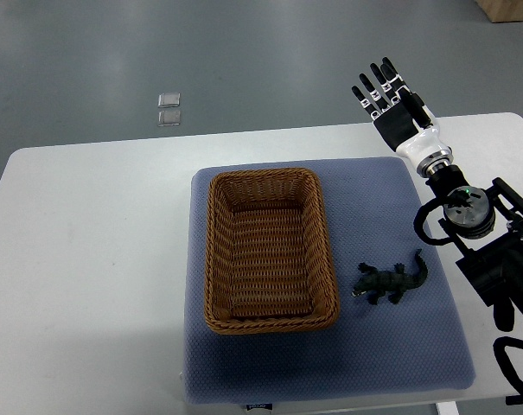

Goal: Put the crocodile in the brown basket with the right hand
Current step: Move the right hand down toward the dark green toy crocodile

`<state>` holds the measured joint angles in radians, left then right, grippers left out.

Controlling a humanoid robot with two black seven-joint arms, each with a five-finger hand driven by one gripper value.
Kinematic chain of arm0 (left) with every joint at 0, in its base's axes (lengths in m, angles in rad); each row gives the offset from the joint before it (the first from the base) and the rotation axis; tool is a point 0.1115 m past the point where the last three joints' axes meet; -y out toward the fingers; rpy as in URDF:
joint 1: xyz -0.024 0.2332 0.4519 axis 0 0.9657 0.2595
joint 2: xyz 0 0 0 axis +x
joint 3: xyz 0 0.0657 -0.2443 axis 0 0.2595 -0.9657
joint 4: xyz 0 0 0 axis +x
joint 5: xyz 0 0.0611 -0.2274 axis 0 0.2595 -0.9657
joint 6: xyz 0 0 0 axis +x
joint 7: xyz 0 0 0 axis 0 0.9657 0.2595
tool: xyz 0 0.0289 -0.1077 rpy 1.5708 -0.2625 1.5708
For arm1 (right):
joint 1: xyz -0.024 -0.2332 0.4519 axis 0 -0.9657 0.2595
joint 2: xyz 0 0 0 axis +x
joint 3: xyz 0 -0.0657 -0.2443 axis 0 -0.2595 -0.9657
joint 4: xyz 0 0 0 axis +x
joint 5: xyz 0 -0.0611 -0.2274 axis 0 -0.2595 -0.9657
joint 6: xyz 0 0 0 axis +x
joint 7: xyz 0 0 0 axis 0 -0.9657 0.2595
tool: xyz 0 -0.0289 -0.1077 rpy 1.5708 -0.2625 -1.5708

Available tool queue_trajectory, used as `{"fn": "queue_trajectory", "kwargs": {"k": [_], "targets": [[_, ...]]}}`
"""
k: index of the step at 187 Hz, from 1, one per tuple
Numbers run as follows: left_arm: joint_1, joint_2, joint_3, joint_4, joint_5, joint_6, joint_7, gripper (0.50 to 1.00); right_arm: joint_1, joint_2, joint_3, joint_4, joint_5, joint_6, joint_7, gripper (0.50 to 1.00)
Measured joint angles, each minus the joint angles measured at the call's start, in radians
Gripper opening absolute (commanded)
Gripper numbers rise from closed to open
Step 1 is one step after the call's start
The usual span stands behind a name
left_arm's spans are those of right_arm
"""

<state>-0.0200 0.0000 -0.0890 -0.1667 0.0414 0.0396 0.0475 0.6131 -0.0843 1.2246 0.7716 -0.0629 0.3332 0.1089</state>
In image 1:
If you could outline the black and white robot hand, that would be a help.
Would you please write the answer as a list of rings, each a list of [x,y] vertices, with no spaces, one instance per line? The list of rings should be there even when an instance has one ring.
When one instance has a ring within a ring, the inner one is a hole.
[[[440,139],[440,126],[428,106],[406,84],[403,77],[384,57],[370,69],[377,85],[364,73],[361,86],[352,93],[370,116],[386,145],[410,161],[422,177],[453,163],[452,150]]]

